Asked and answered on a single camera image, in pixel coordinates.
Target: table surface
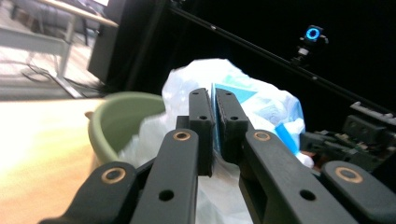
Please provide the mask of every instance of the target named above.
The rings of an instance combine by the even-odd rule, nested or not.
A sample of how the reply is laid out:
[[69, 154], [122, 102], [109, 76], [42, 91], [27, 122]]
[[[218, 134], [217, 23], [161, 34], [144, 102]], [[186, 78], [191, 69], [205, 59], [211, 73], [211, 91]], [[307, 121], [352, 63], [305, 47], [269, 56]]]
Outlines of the table surface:
[[90, 12], [87, 12], [87, 11], [84, 11], [84, 10], [78, 8], [78, 7], [70, 6], [70, 5], [66, 4], [65, 2], [56, 1], [56, 0], [37, 0], [37, 1], [41, 2], [43, 4], [47, 4], [49, 6], [52, 6], [52, 7], [57, 7], [59, 9], [61, 9], [61, 10], [67, 11], [67, 12], [75, 14], [75, 15], [78, 15], [80, 17], [83, 17], [83, 18], [86, 18], [86, 19], [89, 19], [89, 20], [92, 20], [92, 21], [100, 22], [100, 23], [102, 23], [104, 25], [118, 27], [118, 25], [114, 21], [105, 19], [105, 18], [103, 18], [101, 16], [98, 16], [98, 15], [94, 15], [94, 14], [92, 14]]
[[0, 103], [0, 219], [58, 217], [95, 165], [85, 113], [103, 100]]

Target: green bowl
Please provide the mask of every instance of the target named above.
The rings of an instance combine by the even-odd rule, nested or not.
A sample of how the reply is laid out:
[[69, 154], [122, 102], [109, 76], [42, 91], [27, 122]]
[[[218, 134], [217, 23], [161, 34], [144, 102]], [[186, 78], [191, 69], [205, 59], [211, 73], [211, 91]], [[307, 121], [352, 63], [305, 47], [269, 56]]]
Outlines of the green bowl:
[[165, 110], [163, 98], [145, 92], [125, 91], [108, 95], [91, 116], [88, 134], [100, 164], [118, 161], [118, 153], [139, 132], [147, 116]]

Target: gray floor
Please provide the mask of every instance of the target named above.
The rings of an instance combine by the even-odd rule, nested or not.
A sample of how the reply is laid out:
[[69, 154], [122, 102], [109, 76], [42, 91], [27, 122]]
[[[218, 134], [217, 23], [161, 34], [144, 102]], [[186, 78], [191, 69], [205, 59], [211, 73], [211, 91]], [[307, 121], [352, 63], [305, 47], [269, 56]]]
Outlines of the gray floor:
[[[4, 0], [0, 6], [0, 25], [30, 32], [29, 25], [34, 24], [29, 24], [29, 17], [20, 12], [13, 21], [9, 17], [10, 9], [10, 2]], [[86, 69], [93, 45], [94, 35], [91, 36], [90, 46], [85, 46], [82, 35], [76, 35], [65, 76], [70, 83], [78, 83], [79, 85], [72, 85], [87, 98], [104, 96], [96, 90], [101, 87], [100, 81]], [[0, 101], [71, 99], [72, 97], [50, 78], [56, 76], [58, 63], [59, 58], [55, 59], [52, 55], [0, 47]]]

